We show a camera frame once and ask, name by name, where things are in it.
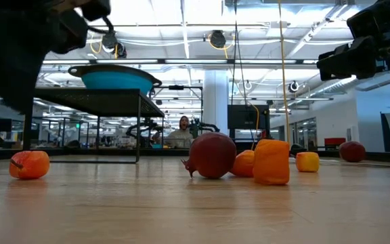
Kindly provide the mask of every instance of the teal bowl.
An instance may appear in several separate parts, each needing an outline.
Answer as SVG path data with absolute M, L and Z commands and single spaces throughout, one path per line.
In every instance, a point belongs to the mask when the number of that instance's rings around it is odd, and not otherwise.
M 147 95 L 162 82 L 149 73 L 119 65 L 74 66 L 68 72 L 80 77 L 87 89 L 139 89 Z

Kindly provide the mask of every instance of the white column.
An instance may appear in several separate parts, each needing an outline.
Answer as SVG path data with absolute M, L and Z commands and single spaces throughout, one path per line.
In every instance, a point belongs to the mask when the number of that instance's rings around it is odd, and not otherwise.
M 206 70 L 203 88 L 204 123 L 214 124 L 228 135 L 228 72 Z

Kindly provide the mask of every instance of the man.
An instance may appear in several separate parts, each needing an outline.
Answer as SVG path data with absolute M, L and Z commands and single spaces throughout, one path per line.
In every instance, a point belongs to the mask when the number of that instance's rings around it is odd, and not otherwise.
M 171 148 L 189 148 L 193 139 L 194 137 L 189 131 L 189 119 L 186 116 L 182 116 L 179 122 L 179 129 L 167 136 L 165 144 Z

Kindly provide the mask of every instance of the metal table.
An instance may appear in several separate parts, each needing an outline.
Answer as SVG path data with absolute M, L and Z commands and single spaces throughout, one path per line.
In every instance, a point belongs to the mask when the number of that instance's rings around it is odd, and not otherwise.
M 42 88 L 35 90 L 35 97 L 75 110 L 97 116 L 96 149 L 100 142 L 100 117 L 136 117 L 137 118 L 137 143 L 136 159 L 125 163 L 137 163 L 139 161 L 139 138 L 141 131 L 139 124 L 141 117 L 161 117 L 162 124 L 164 113 L 139 89 L 71 89 L 71 88 Z M 24 145 L 23 150 L 30 150 L 31 123 L 33 108 L 25 114 Z M 71 163 L 72 161 L 53 161 Z

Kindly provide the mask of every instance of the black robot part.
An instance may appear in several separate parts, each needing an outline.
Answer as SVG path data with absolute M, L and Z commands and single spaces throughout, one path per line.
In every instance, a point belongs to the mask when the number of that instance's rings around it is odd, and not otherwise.
M 88 20 L 110 13 L 109 0 L 0 0 L 0 96 L 6 106 L 28 112 L 47 53 L 85 46 L 91 28 L 74 6 Z
M 351 45 L 321 54 L 317 67 L 321 80 L 373 77 L 390 70 L 390 0 L 378 0 L 347 20 Z

